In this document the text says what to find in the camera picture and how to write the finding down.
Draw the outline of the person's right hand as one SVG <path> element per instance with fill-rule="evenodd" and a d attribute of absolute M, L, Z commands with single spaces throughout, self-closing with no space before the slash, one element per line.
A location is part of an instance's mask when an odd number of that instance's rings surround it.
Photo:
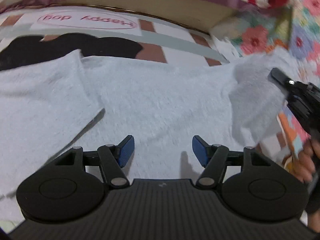
<path fill-rule="evenodd" d="M 308 140 L 304 143 L 298 158 L 293 160 L 291 174 L 302 183 L 312 181 L 312 176 L 316 173 L 313 157 L 319 158 L 319 142 L 317 140 Z"/>

